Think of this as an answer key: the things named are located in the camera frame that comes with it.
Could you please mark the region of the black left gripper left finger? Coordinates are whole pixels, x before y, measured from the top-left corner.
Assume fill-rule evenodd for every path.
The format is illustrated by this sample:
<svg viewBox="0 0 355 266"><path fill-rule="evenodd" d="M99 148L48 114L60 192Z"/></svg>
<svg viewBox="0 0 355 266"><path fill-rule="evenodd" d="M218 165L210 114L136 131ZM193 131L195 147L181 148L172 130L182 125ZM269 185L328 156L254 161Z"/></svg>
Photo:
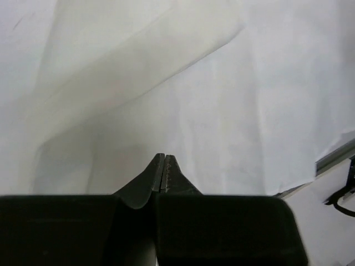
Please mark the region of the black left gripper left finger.
<svg viewBox="0 0 355 266"><path fill-rule="evenodd" d="M164 154L110 195L1 197L2 265L155 265Z"/></svg>

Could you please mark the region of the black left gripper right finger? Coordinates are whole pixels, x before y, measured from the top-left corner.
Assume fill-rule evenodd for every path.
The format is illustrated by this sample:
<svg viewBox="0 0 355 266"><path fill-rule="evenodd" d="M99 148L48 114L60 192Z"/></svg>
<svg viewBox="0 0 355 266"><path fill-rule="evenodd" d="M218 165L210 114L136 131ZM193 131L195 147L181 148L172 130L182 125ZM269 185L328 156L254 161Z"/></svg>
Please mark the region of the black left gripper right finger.
<svg viewBox="0 0 355 266"><path fill-rule="evenodd" d="M271 196L203 195L164 162L155 197L160 265L307 265L294 215Z"/></svg>

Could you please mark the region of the white pleated skirt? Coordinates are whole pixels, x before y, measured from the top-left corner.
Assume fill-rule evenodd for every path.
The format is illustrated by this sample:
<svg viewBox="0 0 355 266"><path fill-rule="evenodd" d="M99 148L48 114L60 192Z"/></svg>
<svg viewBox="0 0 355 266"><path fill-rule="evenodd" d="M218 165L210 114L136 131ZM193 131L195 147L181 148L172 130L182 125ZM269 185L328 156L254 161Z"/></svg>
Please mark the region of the white pleated skirt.
<svg viewBox="0 0 355 266"><path fill-rule="evenodd" d="M274 195L353 135L353 1L1 2L3 195Z"/></svg>

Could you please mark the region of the aluminium table edge rail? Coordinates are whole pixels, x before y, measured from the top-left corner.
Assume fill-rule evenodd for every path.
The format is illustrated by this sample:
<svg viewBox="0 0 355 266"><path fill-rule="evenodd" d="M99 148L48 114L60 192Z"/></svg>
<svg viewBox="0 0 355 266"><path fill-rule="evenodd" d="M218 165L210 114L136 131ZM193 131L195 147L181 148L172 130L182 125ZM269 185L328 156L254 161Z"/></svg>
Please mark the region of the aluminium table edge rail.
<svg viewBox="0 0 355 266"><path fill-rule="evenodd" d="M316 162L316 176L328 171L333 166L354 156L354 139L332 151Z"/></svg>

